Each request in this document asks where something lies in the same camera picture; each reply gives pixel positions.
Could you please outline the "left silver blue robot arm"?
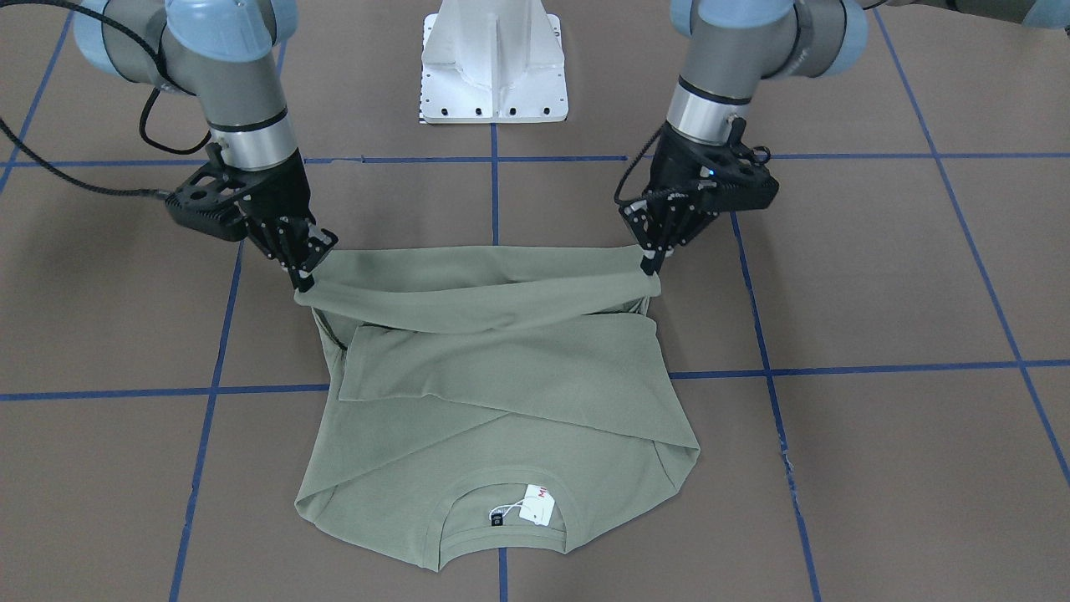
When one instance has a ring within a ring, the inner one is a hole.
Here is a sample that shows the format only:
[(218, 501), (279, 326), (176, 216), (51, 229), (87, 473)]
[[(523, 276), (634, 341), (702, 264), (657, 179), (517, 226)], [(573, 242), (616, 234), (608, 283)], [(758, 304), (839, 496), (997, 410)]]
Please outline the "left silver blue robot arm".
[(646, 274), (723, 213), (771, 206), (779, 190), (766, 146), (744, 141), (746, 114), (766, 79), (819, 79), (852, 68), (868, 42), (857, 1), (674, 1), (688, 50), (652, 152), (645, 189), (615, 195)]

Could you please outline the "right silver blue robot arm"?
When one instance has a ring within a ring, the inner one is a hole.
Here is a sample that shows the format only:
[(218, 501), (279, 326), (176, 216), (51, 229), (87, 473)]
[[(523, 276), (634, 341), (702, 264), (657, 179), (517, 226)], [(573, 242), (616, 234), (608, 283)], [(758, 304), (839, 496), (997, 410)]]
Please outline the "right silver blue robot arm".
[(177, 223), (251, 240), (299, 291), (337, 242), (318, 227), (273, 48), (297, 30), (293, 1), (85, 1), (81, 53), (104, 72), (198, 98), (210, 160), (165, 205)]

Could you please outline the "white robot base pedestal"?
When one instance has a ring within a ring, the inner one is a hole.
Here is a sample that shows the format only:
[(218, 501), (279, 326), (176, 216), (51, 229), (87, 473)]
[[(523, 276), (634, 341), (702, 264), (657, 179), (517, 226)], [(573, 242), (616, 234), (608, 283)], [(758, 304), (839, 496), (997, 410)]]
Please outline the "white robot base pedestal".
[(421, 122), (567, 119), (562, 28), (540, 1), (444, 1), (423, 22)]

